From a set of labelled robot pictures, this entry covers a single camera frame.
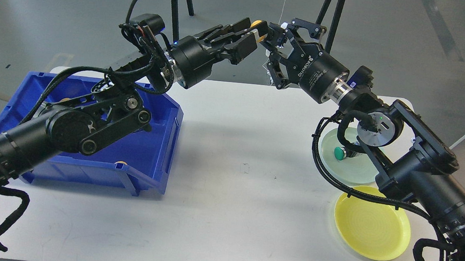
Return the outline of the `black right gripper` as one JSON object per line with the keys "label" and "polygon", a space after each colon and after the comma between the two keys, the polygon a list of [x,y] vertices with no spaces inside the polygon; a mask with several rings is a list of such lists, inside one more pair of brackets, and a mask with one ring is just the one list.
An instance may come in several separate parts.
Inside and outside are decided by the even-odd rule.
{"label": "black right gripper", "polygon": [[[323,50],[320,44],[305,43],[299,29],[305,29],[314,40],[319,40],[327,32],[327,27],[299,18],[282,25],[268,23],[267,34],[261,41],[268,50],[267,69],[277,89],[297,84],[314,101],[322,104],[329,99],[329,87],[335,80],[346,81],[349,70]],[[295,49],[285,58],[278,48],[288,42]],[[305,62],[302,64],[303,52]]]}

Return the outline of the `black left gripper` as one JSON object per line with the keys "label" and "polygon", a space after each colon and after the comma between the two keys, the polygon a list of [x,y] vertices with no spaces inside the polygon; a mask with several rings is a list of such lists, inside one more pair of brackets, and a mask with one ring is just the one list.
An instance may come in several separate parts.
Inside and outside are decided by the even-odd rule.
{"label": "black left gripper", "polygon": [[211,27],[195,36],[182,38],[168,51],[174,59],[181,80],[179,84],[188,90],[208,78],[213,64],[224,59],[239,64],[257,48],[259,33],[250,30],[251,21],[244,18],[228,25]]}

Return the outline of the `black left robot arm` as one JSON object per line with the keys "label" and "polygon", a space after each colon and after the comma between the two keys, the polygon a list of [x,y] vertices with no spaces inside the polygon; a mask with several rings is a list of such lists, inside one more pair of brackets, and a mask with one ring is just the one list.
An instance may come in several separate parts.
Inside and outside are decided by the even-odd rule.
{"label": "black left robot arm", "polygon": [[[55,75],[20,123],[0,133],[0,236],[25,212],[29,195],[7,187],[61,152],[93,155],[131,133],[150,132],[152,113],[140,92],[162,95],[174,83],[188,89],[208,78],[213,64],[238,64],[267,36],[264,21],[244,18],[170,44],[156,36],[165,23],[156,14],[131,17],[132,0],[119,25],[141,57],[118,69],[70,67]],[[8,249],[0,242],[0,252]]]}

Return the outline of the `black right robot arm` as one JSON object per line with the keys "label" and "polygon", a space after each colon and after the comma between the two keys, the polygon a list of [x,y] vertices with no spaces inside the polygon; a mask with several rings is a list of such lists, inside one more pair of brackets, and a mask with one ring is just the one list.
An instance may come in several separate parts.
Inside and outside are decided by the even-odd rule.
{"label": "black right robot arm", "polygon": [[[459,165],[454,153],[411,108],[400,100],[386,104],[370,90],[372,71],[349,70],[317,42],[305,42],[298,29],[318,39],[326,30],[295,18],[283,26],[256,21],[257,42],[268,50],[268,71],[275,86],[297,84],[318,103],[338,111],[322,118],[313,134],[313,160],[320,174],[348,196],[419,214],[434,227],[437,240],[419,239],[415,261],[465,261],[465,189],[452,176]],[[338,142],[351,153],[370,158],[383,197],[356,191],[327,171],[319,151],[320,135],[338,124]]]}

